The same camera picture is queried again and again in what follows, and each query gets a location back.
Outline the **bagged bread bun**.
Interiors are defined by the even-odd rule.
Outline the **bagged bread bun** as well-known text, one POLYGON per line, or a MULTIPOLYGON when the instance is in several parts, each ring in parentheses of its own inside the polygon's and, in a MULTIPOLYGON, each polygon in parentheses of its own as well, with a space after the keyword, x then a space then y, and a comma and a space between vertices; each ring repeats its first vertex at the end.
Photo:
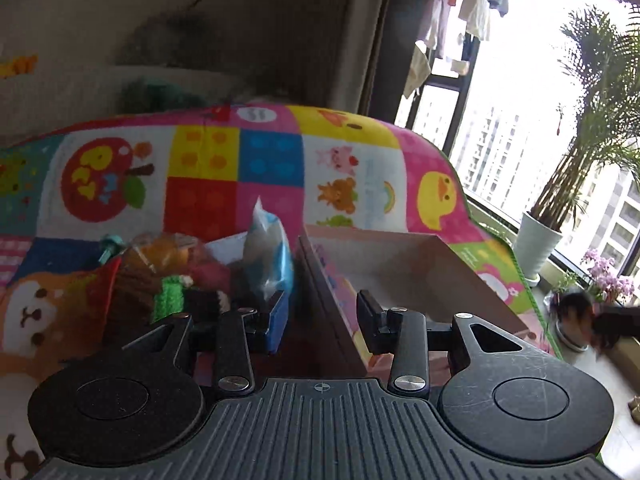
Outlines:
POLYGON ((148 294, 162 290, 164 278, 182 286, 194 285, 192 266, 201 248, 194 236, 180 233, 145 233, 136 236, 122 253, 119 275, 125 284, 140 286, 148 294))

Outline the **pink orchid pot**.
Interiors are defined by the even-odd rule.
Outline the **pink orchid pot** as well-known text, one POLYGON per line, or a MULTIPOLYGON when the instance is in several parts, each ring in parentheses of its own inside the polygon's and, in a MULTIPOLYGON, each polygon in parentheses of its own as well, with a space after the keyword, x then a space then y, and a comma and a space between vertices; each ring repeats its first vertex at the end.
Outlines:
POLYGON ((639 282, 618 275, 614 260, 586 252, 585 286, 567 273, 547 296, 552 326, 575 352, 612 349, 620 338, 639 339, 639 282))

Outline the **white paper card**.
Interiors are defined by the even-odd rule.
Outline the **white paper card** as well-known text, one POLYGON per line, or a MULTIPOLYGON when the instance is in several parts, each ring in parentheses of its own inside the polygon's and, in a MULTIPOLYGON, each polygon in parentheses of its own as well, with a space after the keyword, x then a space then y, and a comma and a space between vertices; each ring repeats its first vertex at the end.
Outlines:
POLYGON ((213 240, 212 242, 206 243, 204 249, 207 255, 225 266, 238 268, 243 260, 246 237, 247 232, 234 234, 221 238, 220 240, 213 240))

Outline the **blue white tissue pack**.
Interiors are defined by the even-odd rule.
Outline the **blue white tissue pack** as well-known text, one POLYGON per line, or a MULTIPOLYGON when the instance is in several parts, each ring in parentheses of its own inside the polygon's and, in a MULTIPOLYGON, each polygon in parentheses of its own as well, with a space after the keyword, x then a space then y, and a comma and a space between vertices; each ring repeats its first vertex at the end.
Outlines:
POLYGON ((250 291, 262 304, 276 292, 290 292, 294 266, 288 236, 278 216, 256 200, 245 237, 242 267, 250 291))

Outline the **tall potted palm plant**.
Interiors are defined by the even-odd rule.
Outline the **tall potted palm plant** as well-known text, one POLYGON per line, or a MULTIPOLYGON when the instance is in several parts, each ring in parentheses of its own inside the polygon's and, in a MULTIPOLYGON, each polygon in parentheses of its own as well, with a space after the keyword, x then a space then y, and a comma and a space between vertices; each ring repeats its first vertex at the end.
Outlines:
POLYGON ((568 46, 563 73, 579 90, 575 134, 533 207, 525 211, 514 244, 523 278, 539 271, 579 209, 580 190, 592 167, 615 165, 639 177, 639 6, 617 27, 594 6, 574 11, 561 27, 568 46))

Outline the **pink cardboard box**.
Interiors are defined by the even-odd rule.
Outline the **pink cardboard box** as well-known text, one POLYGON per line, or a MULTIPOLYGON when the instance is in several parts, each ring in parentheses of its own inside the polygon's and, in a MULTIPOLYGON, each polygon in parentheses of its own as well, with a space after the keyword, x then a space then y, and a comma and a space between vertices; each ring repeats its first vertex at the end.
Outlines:
POLYGON ((298 254, 307 280, 322 373, 385 380, 393 357, 372 356, 357 320, 357 292, 382 307, 419 311, 449 322, 470 312, 519 337, 529 329, 439 237, 304 226, 298 254))

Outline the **hanging laundry clothes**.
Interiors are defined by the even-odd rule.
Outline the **hanging laundry clothes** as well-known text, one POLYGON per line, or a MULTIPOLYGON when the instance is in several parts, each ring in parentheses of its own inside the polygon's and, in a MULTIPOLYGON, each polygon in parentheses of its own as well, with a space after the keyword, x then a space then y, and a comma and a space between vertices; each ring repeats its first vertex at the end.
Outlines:
POLYGON ((431 65, 427 61, 429 53, 447 62, 455 74, 465 76, 469 73, 471 63, 447 47, 447 26, 454 24, 463 28, 460 41, 465 37, 485 41, 489 38, 492 10, 506 15, 509 0, 426 0, 402 95, 410 98, 431 75, 431 65))

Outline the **green crochet doll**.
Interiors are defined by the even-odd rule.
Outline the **green crochet doll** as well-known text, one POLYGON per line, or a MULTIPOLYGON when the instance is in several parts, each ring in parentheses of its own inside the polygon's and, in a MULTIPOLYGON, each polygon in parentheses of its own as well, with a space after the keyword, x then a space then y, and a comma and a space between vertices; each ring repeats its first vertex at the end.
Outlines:
POLYGON ((153 323, 168 316, 181 313, 184 309, 183 293, 193 286, 189 275, 173 275, 162 278, 160 292, 154 296, 153 323))

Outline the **grey round wall ornament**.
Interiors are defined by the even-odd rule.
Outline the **grey round wall ornament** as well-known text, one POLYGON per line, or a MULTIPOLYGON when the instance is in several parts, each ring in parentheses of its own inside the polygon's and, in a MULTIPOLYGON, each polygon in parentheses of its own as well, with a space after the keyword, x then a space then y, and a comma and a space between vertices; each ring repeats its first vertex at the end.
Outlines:
POLYGON ((114 63, 184 70, 212 70, 219 58, 219 35, 212 18, 194 0, 180 9, 155 14, 122 40, 114 63))

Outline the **colourful cartoon play mat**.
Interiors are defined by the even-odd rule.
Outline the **colourful cartoon play mat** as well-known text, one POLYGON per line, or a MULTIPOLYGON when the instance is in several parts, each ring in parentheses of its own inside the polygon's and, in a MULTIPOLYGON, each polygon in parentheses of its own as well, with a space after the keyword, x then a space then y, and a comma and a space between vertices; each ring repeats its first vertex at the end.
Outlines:
POLYGON ((114 315, 117 257, 100 240, 245 232, 256 200, 296 240, 304 226, 438 236, 553 346, 512 250, 471 218, 449 159, 416 133, 309 106, 87 122, 1 153, 1 474, 36 469, 30 394, 94 348, 114 315))

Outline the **teal knitted cloth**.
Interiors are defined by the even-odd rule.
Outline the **teal knitted cloth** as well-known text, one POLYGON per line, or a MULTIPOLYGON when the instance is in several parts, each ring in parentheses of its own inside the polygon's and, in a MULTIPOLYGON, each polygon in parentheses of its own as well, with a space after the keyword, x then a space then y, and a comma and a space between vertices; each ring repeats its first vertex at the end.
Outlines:
POLYGON ((139 78, 120 92, 118 110, 122 114, 153 114, 206 107, 206 99, 166 81, 139 78))

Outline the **teal plastic hand crank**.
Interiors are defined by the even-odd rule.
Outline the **teal plastic hand crank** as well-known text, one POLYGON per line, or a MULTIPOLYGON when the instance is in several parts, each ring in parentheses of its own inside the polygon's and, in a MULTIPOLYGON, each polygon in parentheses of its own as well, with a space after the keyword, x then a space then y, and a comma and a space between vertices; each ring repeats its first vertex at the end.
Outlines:
POLYGON ((121 237, 117 235, 107 235, 100 240, 101 255, 98 263, 100 266, 107 264, 111 258, 119 256, 125 249, 126 244, 121 237))

